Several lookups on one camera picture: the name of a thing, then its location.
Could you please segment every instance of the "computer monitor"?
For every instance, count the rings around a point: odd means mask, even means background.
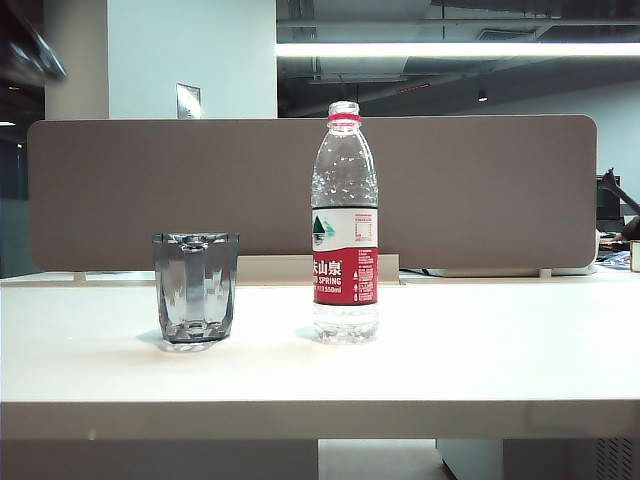
[[[620,176],[616,175],[616,184],[620,185]],[[602,187],[602,175],[596,176],[596,219],[597,220],[619,220],[620,219],[620,199],[609,190]]]

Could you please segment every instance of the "fluorescent light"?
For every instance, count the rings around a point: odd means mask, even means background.
[[[278,43],[279,57],[636,57],[640,43]]]

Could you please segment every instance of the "exposed ceiling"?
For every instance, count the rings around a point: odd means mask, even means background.
[[[640,0],[277,0],[277,26],[280,43],[635,42]],[[321,116],[348,98],[365,115],[447,114],[479,89],[495,103],[634,79],[640,60],[279,58],[278,107]]]
[[[42,0],[13,0],[12,5],[36,30],[42,31]],[[15,82],[3,77],[0,71],[0,121],[15,123],[12,127],[0,127],[0,140],[24,143],[31,124],[43,118],[44,88]]]

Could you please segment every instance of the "desk divider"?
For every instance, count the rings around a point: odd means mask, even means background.
[[[321,119],[43,121],[29,131],[35,263],[150,270],[151,235],[236,231],[242,255],[311,252]],[[380,248],[403,268],[583,267],[594,255],[588,117],[365,118]]]

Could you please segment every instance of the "plastic water bottle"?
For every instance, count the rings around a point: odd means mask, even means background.
[[[378,181],[359,107],[329,107],[311,183],[313,323],[321,341],[358,343],[378,328]]]

